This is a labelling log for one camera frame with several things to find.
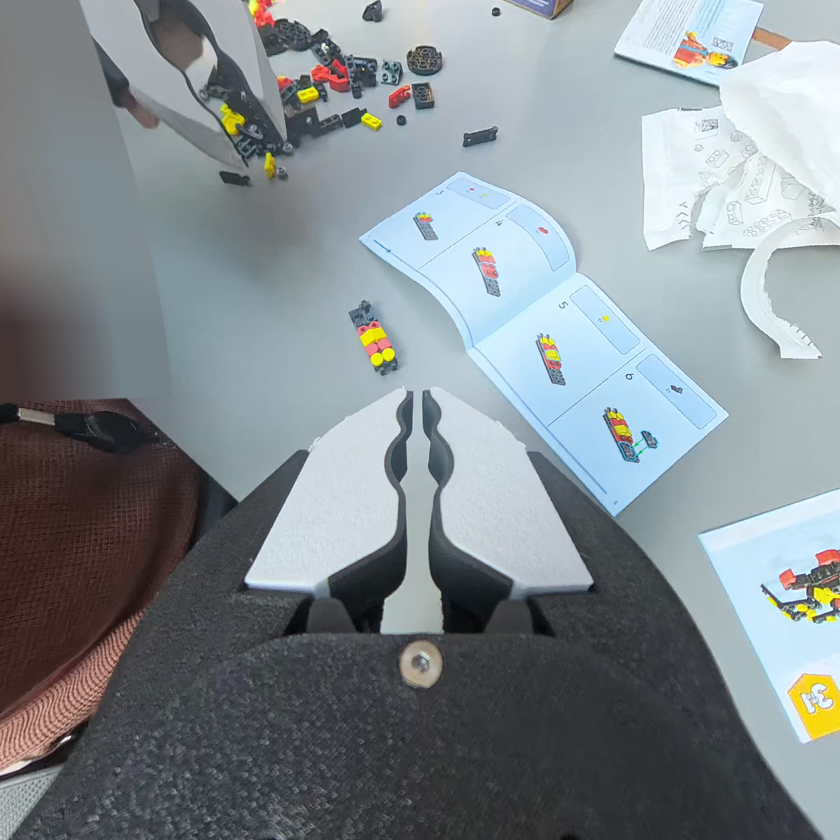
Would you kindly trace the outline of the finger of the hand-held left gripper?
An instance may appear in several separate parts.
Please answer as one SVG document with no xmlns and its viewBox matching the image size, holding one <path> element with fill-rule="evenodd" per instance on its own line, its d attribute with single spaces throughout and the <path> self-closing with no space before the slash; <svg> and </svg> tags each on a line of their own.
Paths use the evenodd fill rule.
<svg viewBox="0 0 840 840">
<path fill-rule="evenodd" d="M 225 170 L 246 170 L 248 164 L 219 118 L 205 107 L 186 74 L 203 55 L 203 37 L 163 2 L 82 1 L 93 45 L 113 105 L 122 90 L 132 94 L 191 146 Z"/>
<path fill-rule="evenodd" d="M 228 86 L 227 103 L 254 119 L 270 144 L 286 142 L 285 116 L 277 78 L 244 2 L 213 2 L 213 35 L 219 69 Z"/>
</svg>

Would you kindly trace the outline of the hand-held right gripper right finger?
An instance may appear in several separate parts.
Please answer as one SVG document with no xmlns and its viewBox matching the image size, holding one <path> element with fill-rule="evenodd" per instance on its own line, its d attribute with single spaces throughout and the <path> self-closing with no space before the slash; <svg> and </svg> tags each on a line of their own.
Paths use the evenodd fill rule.
<svg viewBox="0 0 840 840">
<path fill-rule="evenodd" d="M 423 430 L 437 483 L 427 556 L 444 599 L 525 601 L 591 589 L 522 442 L 440 387 L 423 392 Z"/>
</svg>

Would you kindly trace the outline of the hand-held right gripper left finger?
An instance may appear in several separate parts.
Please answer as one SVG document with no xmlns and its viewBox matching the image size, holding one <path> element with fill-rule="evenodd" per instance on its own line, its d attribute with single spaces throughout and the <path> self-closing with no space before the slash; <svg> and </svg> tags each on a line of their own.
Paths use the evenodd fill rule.
<svg viewBox="0 0 840 840">
<path fill-rule="evenodd" d="M 406 571 L 406 440 L 413 393 L 400 387 L 310 447 L 245 575 L 250 590 L 385 599 Z"/>
</svg>

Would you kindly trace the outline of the pile of toy bricks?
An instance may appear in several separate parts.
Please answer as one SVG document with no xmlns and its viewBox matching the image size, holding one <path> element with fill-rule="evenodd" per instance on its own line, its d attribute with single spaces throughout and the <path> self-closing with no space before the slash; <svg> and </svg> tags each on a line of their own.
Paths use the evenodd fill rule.
<svg viewBox="0 0 840 840">
<path fill-rule="evenodd" d="M 364 90 L 372 88 L 377 82 L 377 61 L 344 54 L 326 29 L 312 32 L 296 19 L 275 17 L 270 11 L 273 4 L 245 2 L 266 56 L 278 56 L 289 50 L 310 51 L 317 60 L 309 73 L 296 78 L 276 78 L 285 132 L 278 130 L 267 111 L 258 107 L 255 96 L 235 76 L 229 59 L 216 59 L 199 95 L 204 102 L 216 103 L 222 127 L 244 162 L 261 161 L 266 178 L 279 182 L 288 178 L 279 157 L 292 155 L 302 138 L 318 139 L 356 125 L 378 131 L 382 121 L 361 107 L 319 117 L 318 104 L 328 102 L 330 92 L 359 98 Z"/>
</svg>

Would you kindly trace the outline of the person's left hand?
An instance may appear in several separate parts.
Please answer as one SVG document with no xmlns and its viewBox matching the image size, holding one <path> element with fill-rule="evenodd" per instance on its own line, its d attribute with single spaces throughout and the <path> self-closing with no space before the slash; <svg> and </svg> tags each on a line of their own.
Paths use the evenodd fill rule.
<svg viewBox="0 0 840 840">
<path fill-rule="evenodd" d="M 131 92 L 130 89 L 124 89 L 119 96 L 120 107 L 127 111 L 137 123 L 147 130 L 156 130 L 161 121 L 158 117 L 142 104 Z"/>
</svg>

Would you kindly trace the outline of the partly built red yellow brick model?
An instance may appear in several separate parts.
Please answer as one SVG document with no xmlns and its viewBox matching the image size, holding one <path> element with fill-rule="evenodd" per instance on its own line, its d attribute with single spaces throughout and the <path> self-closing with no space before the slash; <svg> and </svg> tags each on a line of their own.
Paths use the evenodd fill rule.
<svg viewBox="0 0 840 840">
<path fill-rule="evenodd" d="M 349 317 L 373 370 L 381 375 L 396 371 L 396 352 L 371 303 L 362 300 L 349 312 Z"/>
</svg>

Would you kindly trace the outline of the open light blue instruction booklet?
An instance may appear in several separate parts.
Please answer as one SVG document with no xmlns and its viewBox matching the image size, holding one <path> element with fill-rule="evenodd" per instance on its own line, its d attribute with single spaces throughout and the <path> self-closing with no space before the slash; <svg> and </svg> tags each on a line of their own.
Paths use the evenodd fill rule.
<svg viewBox="0 0 840 840">
<path fill-rule="evenodd" d="M 457 172 L 360 237 L 613 516 L 728 413 L 591 279 L 538 205 Z"/>
</svg>

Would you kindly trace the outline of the brown knit sweater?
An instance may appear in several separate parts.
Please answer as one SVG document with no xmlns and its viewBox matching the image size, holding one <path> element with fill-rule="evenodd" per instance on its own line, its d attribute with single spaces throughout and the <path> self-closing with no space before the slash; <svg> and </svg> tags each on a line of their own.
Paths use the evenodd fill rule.
<svg viewBox="0 0 840 840">
<path fill-rule="evenodd" d="M 1 768 L 96 713 L 193 541 L 200 469 L 126 400 L 2 404 Z"/>
</svg>

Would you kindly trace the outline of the spider cover instruction booklet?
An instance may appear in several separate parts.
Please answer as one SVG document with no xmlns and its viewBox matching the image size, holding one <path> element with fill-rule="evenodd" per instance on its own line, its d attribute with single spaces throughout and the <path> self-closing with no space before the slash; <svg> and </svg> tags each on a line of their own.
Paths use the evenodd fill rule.
<svg viewBox="0 0 840 840">
<path fill-rule="evenodd" d="M 801 742 L 839 731 L 839 490 L 700 543 Z"/>
</svg>

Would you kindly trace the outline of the white leaflet with toy figure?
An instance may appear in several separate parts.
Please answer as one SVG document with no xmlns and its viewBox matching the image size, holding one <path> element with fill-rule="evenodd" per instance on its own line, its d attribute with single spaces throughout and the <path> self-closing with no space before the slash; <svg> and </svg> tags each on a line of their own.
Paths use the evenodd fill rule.
<svg viewBox="0 0 840 840">
<path fill-rule="evenodd" d="M 643 1 L 614 55 L 718 87 L 742 65 L 762 12 L 754 1 Z"/>
</svg>

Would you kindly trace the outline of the torn white paper bag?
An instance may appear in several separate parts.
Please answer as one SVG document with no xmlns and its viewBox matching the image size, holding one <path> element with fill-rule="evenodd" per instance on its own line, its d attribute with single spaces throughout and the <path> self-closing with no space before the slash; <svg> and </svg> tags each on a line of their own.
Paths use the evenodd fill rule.
<svg viewBox="0 0 840 840">
<path fill-rule="evenodd" d="M 750 251 L 742 308 L 785 360 L 822 357 L 774 312 L 765 274 L 777 250 L 838 246 L 838 71 L 838 44 L 791 42 L 728 71 L 719 106 L 642 118 L 646 247 L 699 233 Z"/>
</svg>

